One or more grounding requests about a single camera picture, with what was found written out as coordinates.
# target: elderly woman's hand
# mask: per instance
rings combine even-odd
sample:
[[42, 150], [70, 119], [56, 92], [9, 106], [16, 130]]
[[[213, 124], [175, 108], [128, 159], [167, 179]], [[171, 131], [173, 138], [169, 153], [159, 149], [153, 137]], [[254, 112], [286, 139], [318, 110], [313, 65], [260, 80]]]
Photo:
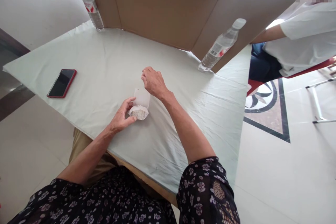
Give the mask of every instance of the elderly woman's hand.
[[159, 100], [170, 92], [166, 87], [161, 72], [155, 71], [151, 66], [142, 70], [141, 79], [145, 89]]
[[132, 108], [134, 100], [135, 97], [130, 97], [124, 100], [116, 112], [116, 115], [113, 117], [110, 124], [106, 127], [106, 130], [112, 134], [116, 134], [137, 120], [136, 117], [128, 117], [127, 119], [125, 118], [127, 111]]

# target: black floral sleeve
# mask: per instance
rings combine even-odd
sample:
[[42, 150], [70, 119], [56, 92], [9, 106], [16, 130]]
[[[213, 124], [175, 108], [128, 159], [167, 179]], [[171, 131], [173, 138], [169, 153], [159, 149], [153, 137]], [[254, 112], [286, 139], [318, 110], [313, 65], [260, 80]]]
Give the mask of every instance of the black floral sleeve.
[[191, 163], [182, 174], [178, 191], [180, 223], [240, 223], [233, 191], [218, 157]]
[[74, 196], [80, 194], [83, 186], [62, 179], [54, 179], [49, 185], [33, 194], [27, 206], [8, 224], [40, 223], [44, 218], [62, 214], [62, 207]]

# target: smartphone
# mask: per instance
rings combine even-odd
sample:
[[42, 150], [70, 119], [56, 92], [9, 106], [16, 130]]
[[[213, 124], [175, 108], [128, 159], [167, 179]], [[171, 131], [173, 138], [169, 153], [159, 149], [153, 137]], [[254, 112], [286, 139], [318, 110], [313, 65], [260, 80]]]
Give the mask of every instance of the smartphone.
[[62, 69], [52, 88], [47, 94], [47, 97], [64, 98], [76, 73], [77, 71], [75, 69]]

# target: table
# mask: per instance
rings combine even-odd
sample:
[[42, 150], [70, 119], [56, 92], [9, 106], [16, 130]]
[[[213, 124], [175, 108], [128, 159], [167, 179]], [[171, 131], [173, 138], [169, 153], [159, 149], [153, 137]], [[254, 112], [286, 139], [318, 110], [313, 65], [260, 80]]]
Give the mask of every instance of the table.
[[[238, 163], [249, 48], [217, 74], [197, 70], [199, 60], [121, 29], [97, 32], [91, 21], [4, 66], [75, 127], [94, 139], [112, 120], [122, 101], [143, 88], [142, 69], [161, 71], [165, 83], [201, 128], [233, 186]], [[60, 70], [78, 71], [64, 99], [46, 97]], [[149, 116], [118, 133], [108, 151], [174, 195], [187, 158], [174, 124], [151, 97]]]

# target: bottle label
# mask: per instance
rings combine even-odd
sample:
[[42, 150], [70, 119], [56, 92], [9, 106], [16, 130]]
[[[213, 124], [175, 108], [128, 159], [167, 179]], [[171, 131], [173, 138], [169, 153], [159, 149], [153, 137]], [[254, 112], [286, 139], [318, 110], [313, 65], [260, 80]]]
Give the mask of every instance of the bottle label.
[[212, 48], [210, 49], [210, 54], [212, 54], [213, 56], [220, 58], [222, 57], [231, 47], [224, 47], [221, 46], [218, 43], [215, 43]]
[[96, 13], [98, 11], [95, 2], [84, 2], [85, 8], [89, 13]]

